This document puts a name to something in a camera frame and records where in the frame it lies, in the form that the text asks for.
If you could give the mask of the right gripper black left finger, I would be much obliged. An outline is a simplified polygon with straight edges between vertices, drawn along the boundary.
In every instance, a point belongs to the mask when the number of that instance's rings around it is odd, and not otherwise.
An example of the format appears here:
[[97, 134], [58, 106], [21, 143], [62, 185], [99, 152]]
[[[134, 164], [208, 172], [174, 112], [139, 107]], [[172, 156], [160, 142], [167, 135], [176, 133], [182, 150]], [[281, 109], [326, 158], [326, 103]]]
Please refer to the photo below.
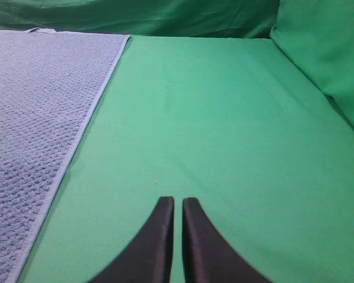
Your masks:
[[132, 241], [90, 282], [169, 282], [174, 199], [163, 196]]

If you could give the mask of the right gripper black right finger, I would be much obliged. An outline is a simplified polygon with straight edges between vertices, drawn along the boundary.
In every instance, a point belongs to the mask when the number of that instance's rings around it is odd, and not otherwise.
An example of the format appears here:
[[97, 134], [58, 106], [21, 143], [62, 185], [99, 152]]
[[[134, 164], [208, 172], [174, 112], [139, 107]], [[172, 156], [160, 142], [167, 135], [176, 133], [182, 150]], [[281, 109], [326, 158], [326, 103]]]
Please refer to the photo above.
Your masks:
[[197, 198], [182, 202], [182, 257], [186, 282], [269, 282], [222, 237]]

